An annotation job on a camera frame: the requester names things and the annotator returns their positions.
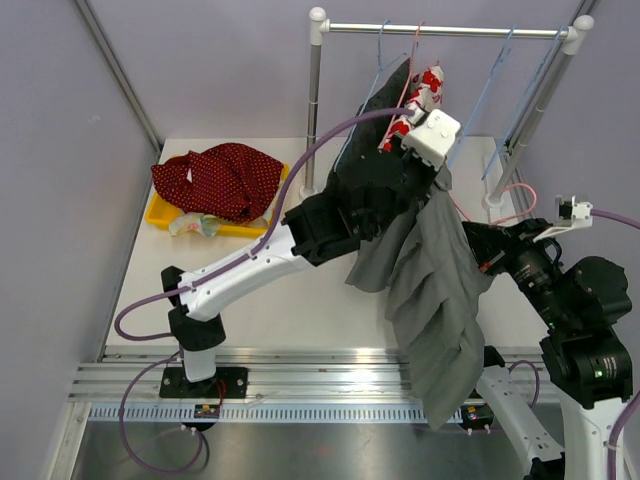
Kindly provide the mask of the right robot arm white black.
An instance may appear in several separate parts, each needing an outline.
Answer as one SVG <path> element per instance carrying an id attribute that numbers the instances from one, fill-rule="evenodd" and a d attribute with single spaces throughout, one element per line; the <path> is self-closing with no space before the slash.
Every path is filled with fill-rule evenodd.
<path id="1" fill-rule="evenodd" d="M 574 224 L 544 219 L 513 226 L 466 221 L 463 229 L 481 273 L 508 274 L 547 327 L 542 361 L 561 406 L 558 444 L 511 384 L 496 350 L 485 366 L 454 371 L 456 389 L 480 397 L 501 424 L 526 479 L 615 479 L 623 472 L 623 433 L 639 406 L 631 357 L 613 326 L 632 309 L 624 269 L 598 256 L 562 270 L 556 238 Z"/>

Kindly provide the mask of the plain grey skirt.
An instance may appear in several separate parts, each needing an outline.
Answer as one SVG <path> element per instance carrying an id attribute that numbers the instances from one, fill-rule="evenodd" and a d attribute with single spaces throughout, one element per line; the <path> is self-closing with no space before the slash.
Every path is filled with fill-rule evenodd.
<path id="1" fill-rule="evenodd" d="M 409 363 L 411 390 L 437 430 L 475 388 L 484 364 L 479 300 L 492 279 L 482 274 L 442 169 L 425 202 L 413 203 L 386 232 L 361 243 L 345 282 L 387 294 L 383 317 Z"/>

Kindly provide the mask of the red white polka-dot skirt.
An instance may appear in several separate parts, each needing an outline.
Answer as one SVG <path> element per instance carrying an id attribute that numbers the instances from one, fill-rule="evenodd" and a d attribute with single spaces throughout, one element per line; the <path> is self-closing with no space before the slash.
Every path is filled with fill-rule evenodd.
<path id="1" fill-rule="evenodd" d="M 284 164 L 241 143 L 190 151 L 151 167 L 160 198 L 185 213 L 250 223 L 268 210 L 279 190 Z"/>

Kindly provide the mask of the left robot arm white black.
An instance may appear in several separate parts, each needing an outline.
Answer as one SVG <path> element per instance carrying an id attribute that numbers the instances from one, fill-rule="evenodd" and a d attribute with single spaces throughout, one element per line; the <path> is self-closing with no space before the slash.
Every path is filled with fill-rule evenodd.
<path id="1" fill-rule="evenodd" d="M 183 387 L 195 397 L 215 389 L 216 349 L 226 339 L 221 313 L 228 305 L 381 238 L 411 207 L 426 201 L 445 159 L 422 147 L 367 153 L 246 250 L 199 270 L 165 268 L 161 279 L 172 304 L 170 331 L 183 353 Z"/>

